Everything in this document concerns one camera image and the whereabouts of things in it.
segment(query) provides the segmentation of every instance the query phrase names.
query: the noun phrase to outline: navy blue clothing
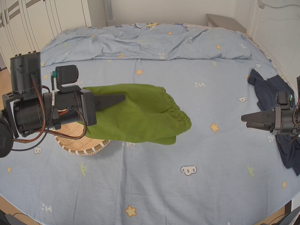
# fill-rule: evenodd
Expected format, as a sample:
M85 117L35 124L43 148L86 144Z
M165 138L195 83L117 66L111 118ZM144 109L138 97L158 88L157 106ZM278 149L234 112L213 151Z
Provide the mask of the navy blue clothing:
M271 77L264 80L263 77L254 69L252 69L248 78L248 83L254 85L254 90L258 98L258 107L260 110L269 110L276 105L276 95L278 91L289 91L293 95L292 108L295 108L294 91L292 88L279 76ZM288 144L293 137L288 134L279 134L278 140L281 144ZM300 138L297 138L292 144L277 146L283 164L286 168L293 168L296 175L300 174Z

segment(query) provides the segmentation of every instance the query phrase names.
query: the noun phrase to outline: bed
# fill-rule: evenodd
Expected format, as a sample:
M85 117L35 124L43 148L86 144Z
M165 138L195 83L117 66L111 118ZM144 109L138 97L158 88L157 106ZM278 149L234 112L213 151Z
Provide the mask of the bed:
M75 64L81 87L162 86L193 125L174 145L111 141L92 156L70 154L48 135L39 152L11 152L0 160L0 195L45 225L251 225L271 215L300 192L300 176L284 167L275 137L246 128L241 115L260 111L247 82L252 69L265 79L280 73L295 88L300 31L281 37L296 44L285 66L264 27L277 23L274 10L300 13L293 1L277 7L254 1L248 35L255 43L241 32L190 24L58 35L42 51L44 85L55 66ZM300 22L292 12L283 16Z

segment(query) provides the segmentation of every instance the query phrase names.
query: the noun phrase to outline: headboard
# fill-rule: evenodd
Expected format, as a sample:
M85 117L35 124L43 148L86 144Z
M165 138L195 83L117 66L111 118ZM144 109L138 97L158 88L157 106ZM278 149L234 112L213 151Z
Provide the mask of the headboard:
M254 0L247 34L298 96L300 0Z

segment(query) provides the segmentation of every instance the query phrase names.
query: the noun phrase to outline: nightstand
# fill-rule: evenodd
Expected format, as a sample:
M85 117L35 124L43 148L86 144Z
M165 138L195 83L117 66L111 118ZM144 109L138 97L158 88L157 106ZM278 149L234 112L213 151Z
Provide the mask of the nightstand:
M208 27L226 28L234 31L244 32L244 33L246 33L247 31L246 28L244 28L233 18L213 15L213 14L207 14L207 17L208 17Z

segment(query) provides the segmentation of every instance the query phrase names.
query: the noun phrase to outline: wicker basket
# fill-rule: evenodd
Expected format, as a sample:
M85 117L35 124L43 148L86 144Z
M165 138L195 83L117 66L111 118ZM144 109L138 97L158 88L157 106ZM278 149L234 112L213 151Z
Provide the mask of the wicker basket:
M62 125L58 131L70 136L79 136L82 133L83 125L73 122ZM78 140L66 139L59 136L54 136L57 143L66 151L77 155L93 155L102 150L110 140L91 139L83 137Z

